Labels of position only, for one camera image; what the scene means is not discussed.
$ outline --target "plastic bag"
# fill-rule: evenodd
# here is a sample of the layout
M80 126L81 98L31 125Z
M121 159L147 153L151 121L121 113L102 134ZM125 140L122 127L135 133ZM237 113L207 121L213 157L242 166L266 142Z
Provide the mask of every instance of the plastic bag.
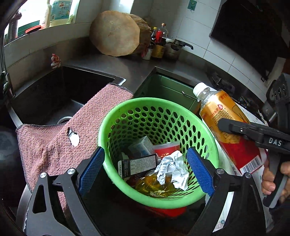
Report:
M171 176L166 176L165 184L161 185L157 180L157 173L139 179L135 189L144 195L156 198L167 197L172 191L176 190L173 183L171 183Z

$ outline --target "metal screw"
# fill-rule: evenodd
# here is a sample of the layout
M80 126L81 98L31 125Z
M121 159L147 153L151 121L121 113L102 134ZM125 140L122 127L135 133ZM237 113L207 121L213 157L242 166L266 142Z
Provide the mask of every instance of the metal screw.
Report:
M45 172L42 172L41 174L40 174L40 178L45 178L46 177L46 173Z
M247 173L245 173L245 177L248 178L248 179L250 179L250 178L252 178L252 175L247 172Z
M68 174L69 175L72 175L72 174L74 174L75 173L75 169L74 168L70 168L69 170L68 170Z
M221 168L218 168L218 169L217 169L217 173L220 174L220 175L222 175L222 174L224 174L224 170L221 169Z

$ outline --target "hand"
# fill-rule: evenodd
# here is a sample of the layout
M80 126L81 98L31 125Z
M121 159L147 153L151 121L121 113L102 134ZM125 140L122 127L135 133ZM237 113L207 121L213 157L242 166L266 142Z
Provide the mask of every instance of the hand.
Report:
M275 176L269 170L268 159L266 160L264 167L265 169L262 176L262 192L266 195L270 195L275 190L276 185L273 183ZM288 175L289 177L279 199L280 202L283 203L285 199L290 195L290 161L282 163L280 171L282 174Z

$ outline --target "perforated basket wall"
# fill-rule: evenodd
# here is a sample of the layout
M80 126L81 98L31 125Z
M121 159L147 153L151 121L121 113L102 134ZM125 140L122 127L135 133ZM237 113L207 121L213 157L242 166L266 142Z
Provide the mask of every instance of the perforated basket wall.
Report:
M153 144L180 141L184 162L189 168L188 189L175 190L169 197L158 199L145 196L131 188L117 172L117 163L124 147L135 139L148 136ZM185 154L194 146L203 158L218 167L215 141L202 121L186 108L158 98L136 98L113 108L102 122L98 137L105 149L105 171L113 183L127 196L144 205L173 209L184 207L204 196Z

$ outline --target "red paper cup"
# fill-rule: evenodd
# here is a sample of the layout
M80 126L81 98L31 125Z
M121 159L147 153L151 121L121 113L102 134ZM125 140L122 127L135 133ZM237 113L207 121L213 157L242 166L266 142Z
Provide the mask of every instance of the red paper cup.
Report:
M180 151L180 142L177 141L154 145L153 149L157 153L158 157L162 160L163 157L168 156L177 150Z

